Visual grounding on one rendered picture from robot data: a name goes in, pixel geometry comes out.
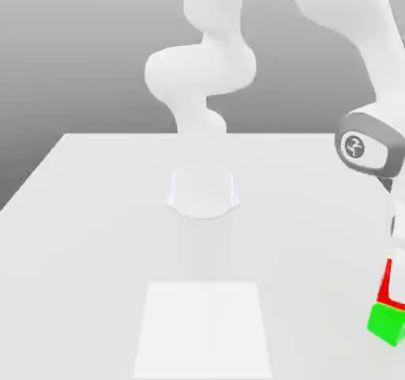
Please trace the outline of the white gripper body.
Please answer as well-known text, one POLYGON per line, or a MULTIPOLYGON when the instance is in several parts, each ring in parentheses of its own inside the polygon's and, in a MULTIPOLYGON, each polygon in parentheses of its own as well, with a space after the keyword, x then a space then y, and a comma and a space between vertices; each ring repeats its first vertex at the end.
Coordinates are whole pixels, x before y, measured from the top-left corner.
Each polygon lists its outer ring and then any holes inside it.
POLYGON ((391 238, 393 245, 405 250, 405 197, 396 193, 389 195, 391 212, 391 238))

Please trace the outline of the small red cube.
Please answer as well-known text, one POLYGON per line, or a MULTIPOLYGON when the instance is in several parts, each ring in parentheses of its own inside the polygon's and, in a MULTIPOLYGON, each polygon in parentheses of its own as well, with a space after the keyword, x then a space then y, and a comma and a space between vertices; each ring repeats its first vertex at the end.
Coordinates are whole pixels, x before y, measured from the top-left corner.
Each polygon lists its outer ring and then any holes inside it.
POLYGON ((385 265, 384 274, 380 282, 380 288, 377 293, 377 301, 386 306, 390 306, 392 308, 405 311, 405 303, 397 302, 391 299, 389 295, 391 270, 392 270, 392 258, 388 258, 385 265))

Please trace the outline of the small green cube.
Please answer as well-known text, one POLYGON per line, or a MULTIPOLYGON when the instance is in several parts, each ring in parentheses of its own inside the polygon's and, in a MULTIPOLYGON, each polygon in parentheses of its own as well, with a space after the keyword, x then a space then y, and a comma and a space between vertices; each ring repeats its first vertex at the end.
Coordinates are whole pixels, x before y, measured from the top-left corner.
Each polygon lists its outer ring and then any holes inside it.
POLYGON ((396 347, 405 340, 405 311, 377 302, 370 311, 367 329, 396 347))

